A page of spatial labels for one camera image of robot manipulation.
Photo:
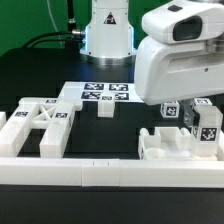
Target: marker sticker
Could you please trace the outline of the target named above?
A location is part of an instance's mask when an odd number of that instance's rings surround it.
[[[117,24],[115,19],[114,19],[114,16],[113,16],[112,12],[110,12],[110,14],[107,16],[104,24],[110,24],[110,25],[116,25]]]

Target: black cable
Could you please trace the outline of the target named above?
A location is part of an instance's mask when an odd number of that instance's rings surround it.
[[[22,47],[28,47],[33,42],[35,42],[39,39],[45,38],[45,37],[53,37],[53,36],[59,36],[59,35],[72,35],[72,32],[70,32],[70,31],[66,31],[66,32],[65,31],[60,31],[60,32],[42,34],[42,35],[39,35],[37,37],[32,38],[27,43],[25,43]]]
[[[39,40],[39,41],[35,42],[34,44],[32,44],[30,47],[33,48],[37,44],[44,43],[44,42],[69,42],[69,41],[73,41],[73,42],[77,42],[77,43],[82,43],[81,40],[71,40],[71,39],[53,40],[53,39],[46,39],[46,40]]]
[[[73,0],[67,0],[68,9],[68,30],[76,29],[76,21],[74,16]]]

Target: white plastic piece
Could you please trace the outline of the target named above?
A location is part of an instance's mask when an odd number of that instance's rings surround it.
[[[5,112],[0,112],[0,131],[6,123],[6,114]]]
[[[74,121],[73,102],[59,102],[40,143],[42,158],[62,158]]]
[[[82,186],[76,159],[0,158],[0,184]]]
[[[195,110],[200,121],[192,128],[192,152],[200,156],[216,155],[223,115],[215,106],[195,106]]]
[[[16,157],[31,128],[30,120],[39,113],[39,104],[20,104],[0,131],[0,157]]]
[[[212,106],[212,102],[209,98],[195,98],[193,108],[196,106]]]
[[[113,92],[101,93],[98,101],[98,117],[114,116],[115,94]]]
[[[180,111],[180,104],[177,101],[162,103],[160,113],[163,118],[178,118]]]
[[[172,5],[181,9],[177,12],[168,10]],[[196,41],[212,39],[224,32],[224,6],[222,4],[201,3],[187,0],[171,1],[155,10],[146,13],[142,19],[143,30],[153,39],[174,44],[173,30],[177,23],[198,16],[202,19],[203,29]]]
[[[119,186],[120,160],[93,160],[82,165],[82,186]]]
[[[191,160],[191,134],[183,128],[156,127],[155,134],[149,135],[145,128],[139,136],[140,159],[184,159]]]
[[[224,187],[224,164],[217,161],[122,160],[121,187]]]

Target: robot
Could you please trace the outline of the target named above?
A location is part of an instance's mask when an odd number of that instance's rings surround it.
[[[224,92],[224,1],[175,0],[142,19],[135,89],[148,105]]]

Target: small white cube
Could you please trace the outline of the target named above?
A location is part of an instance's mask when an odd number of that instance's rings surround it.
[[[98,117],[110,117],[114,116],[115,109],[115,93],[103,92],[100,95],[98,101]]]
[[[203,105],[212,106],[212,102],[208,98],[195,98],[194,99],[193,108],[195,108],[196,106],[203,106]]]
[[[163,118],[178,118],[180,104],[177,101],[162,103],[160,113]]]

